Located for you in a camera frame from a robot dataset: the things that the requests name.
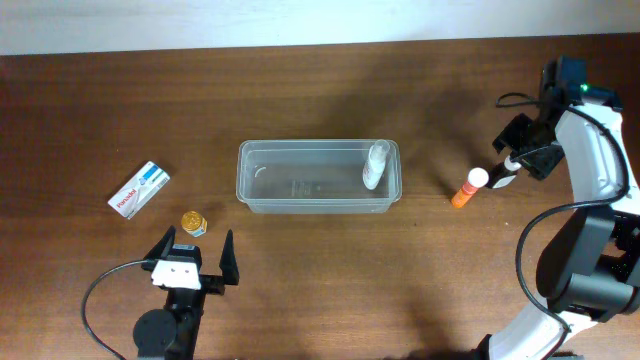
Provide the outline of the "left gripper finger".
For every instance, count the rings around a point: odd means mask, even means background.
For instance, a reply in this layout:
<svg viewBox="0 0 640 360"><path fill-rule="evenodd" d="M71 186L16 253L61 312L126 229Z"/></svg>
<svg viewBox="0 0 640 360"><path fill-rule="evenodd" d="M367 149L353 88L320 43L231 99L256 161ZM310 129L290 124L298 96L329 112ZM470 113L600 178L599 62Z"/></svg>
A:
<svg viewBox="0 0 640 360"><path fill-rule="evenodd" d="M228 230L225 238L219 268L226 285L237 286L239 284L240 274L234 250L234 234L231 229Z"/></svg>
<svg viewBox="0 0 640 360"><path fill-rule="evenodd" d="M145 255L144 260L157 261L165 259L175 242L176 228L171 225L161 240Z"/></svg>

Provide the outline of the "dark bottle white cap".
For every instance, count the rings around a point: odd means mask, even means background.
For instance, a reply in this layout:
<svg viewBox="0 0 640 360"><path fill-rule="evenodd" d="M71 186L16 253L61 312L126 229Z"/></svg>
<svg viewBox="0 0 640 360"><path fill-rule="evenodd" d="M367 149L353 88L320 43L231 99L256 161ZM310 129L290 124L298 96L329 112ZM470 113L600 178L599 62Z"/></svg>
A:
<svg viewBox="0 0 640 360"><path fill-rule="evenodd" d="M489 189L503 188L509 185L517 176L522 165L507 156L503 162L497 164L489 171L489 180L486 187Z"/></svg>

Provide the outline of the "small gold lid jar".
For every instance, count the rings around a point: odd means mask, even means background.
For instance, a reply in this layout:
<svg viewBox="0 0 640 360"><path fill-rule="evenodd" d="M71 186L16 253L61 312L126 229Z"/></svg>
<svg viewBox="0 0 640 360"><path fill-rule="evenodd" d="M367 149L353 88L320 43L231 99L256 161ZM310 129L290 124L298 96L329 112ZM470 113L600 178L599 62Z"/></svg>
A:
<svg viewBox="0 0 640 360"><path fill-rule="evenodd" d="M188 211L181 218L182 228L191 236L199 237L207 231L207 220L197 211Z"/></svg>

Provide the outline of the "orange tube white cap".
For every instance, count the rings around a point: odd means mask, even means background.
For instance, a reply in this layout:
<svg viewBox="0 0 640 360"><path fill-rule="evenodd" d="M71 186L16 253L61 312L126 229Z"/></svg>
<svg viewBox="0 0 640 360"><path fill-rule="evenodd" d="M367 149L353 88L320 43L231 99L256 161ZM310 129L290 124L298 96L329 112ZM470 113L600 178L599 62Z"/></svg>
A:
<svg viewBox="0 0 640 360"><path fill-rule="evenodd" d="M465 183L456 192L451 199L451 204L455 208L462 208L475 195L475 193L484 187L489 181L489 173L480 167L473 168L469 171Z"/></svg>

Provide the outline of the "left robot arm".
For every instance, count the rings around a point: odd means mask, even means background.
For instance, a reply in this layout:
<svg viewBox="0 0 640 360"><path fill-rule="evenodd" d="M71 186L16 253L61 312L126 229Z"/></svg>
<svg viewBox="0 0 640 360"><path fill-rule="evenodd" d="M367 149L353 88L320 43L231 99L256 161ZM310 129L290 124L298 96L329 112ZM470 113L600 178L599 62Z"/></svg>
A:
<svg viewBox="0 0 640 360"><path fill-rule="evenodd" d="M139 359L192 359L206 297L222 296L228 286L239 284L232 231L225 238L219 275L202 274L200 248L177 244L175 236L176 228L171 226L141 265L167 298L163 307L144 313L134 326Z"/></svg>

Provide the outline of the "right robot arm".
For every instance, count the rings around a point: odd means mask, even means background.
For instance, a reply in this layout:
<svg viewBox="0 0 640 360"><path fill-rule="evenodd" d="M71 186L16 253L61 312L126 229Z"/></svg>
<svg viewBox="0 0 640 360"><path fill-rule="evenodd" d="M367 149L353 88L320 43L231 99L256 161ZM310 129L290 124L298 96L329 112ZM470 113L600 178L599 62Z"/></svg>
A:
<svg viewBox="0 0 640 360"><path fill-rule="evenodd" d="M587 81L584 61L547 63L537 97L511 92L499 108L534 106L492 143L508 156L489 173L491 189L519 171L547 178L566 162L573 200L550 208L523 229L515 253L526 307L488 334L474 359L555 359L571 337L639 309L639 185L622 137L618 94Z"/></svg>

